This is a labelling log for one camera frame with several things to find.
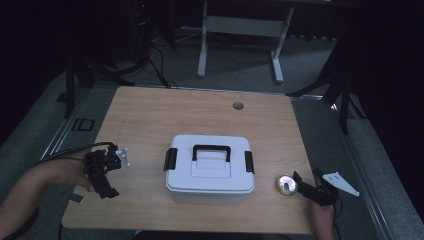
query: black handle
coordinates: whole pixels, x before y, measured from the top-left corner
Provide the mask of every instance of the black handle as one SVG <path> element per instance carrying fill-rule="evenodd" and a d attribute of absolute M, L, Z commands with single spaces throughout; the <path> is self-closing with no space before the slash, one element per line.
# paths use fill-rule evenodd
<path fill-rule="evenodd" d="M 225 158 L 226 162 L 230 162 L 231 148 L 229 146 L 220 146 L 220 145 L 194 145 L 193 146 L 193 161 L 197 160 L 197 150 L 218 150 L 226 151 L 227 157 Z"/>

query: human arm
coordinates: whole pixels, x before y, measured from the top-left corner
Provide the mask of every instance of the human arm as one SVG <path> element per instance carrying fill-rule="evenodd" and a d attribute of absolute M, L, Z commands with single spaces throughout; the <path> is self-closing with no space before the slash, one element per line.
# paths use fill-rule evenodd
<path fill-rule="evenodd" d="M 311 201 L 311 220 L 318 240 L 333 240 L 334 207 Z"/>
<path fill-rule="evenodd" d="M 83 173 L 86 151 L 62 156 L 38 164 L 24 173 L 12 187 L 0 206 L 0 239 L 21 228 L 37 209 L 43 193 L 52 185 L 80 185 L 86 189 L 91 183 Z"/>

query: gray carpet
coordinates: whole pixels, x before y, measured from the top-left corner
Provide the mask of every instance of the gray carpet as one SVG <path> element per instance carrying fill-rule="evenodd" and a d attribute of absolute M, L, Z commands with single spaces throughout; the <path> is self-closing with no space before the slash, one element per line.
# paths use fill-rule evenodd
<path fill-rule="evenodd" d="M 275 45 L 272 39 L 261 39 L 258 44 L 227 44 L 225 37 L 211 36 L 206 76 L 202 79 L 196 77 L 200 48 L 197 36 L 179 41 L 176 51 L 161 44 L 161 41 L 157 40 L 156 46 L 164 55 L 164 76 L 180 87 L 281 94 L 314 82 L 334 46 L 334 42 L 326 40 L 308 42 L 303 39 L 288 39 L 280 57 L 285 83 L 277 84 L 269 57 L 269 50 Z M 160 67 L 160 54 L 152 49 L 150 55 L 156 66 Z M 121 67 L 126 65 L 126 62 L 120 63 Z M 160 86 L 151 65 L 135 76 L 129 74 L 126 78 L 136 82 L 138 86 Z M 64 91 L 64 75 L 53 81 L 0 149 L 2 199 L 14 181 L 41 158 L 45 149 L 51 148 L 52 139 L 58 137 L 58 129 L 64 129 L 65 132 L 61 149 L 93 143 L 116 87 L 114 83 L 98 76 L 98 84 L 93 89 L 79 91 L 80 96 L 83 96 L 80 97 L 81 105 L 78 105 L 72 118 L 66 122 L 62 118 L 64 104 L 55 102 L 57 95 Z M 322 95 L 325 88 L 324 86 L 311 94 Z M 369 122 L 351 113 L 348 120 L 350 134 L 345 136 L 335 123 L 337 112 L 330 110 L 321 101 L 308 97 L 293 99 L 293 107 L 311 165 L 325 172 L 338 171 L 362 194 L 357 198 L 341 193 L 343 212 L 337 222 L 342 239 L 380 239 L 382 236 L 378 227 L 382 224 L 378 222 L 381 219 L 375 219 L 374 214 L 370 214 L 370 203 L 363 194 L 367 187 L 375 195 L 374 204 L 381 209 L 383 220 L 389 227 L 387 239 L 424 239 L 423 224 L 403 191 Z M 93 130 L 72 131 L 70 126 L 76 119 L 94 119 Z M 361 185 L 361 179 L 358 179 L 361 176 L 357 171 L 358 165 L 363 167 L 366 174 L 368 185 L 365 189 Z M 40 217 L 33 229 L 33 239 L 58 238 L 60 219 L 67 205 L 67 196 L 71 192 L 70 188 L 53 187 L 46 193 L 41 204 Z M 62 239 L 128 240 L 133 235 L 132 230 L 62 231 Z M 287 237 L 314 239 L 310 235 L 262 236 L 267 240 Z"/>

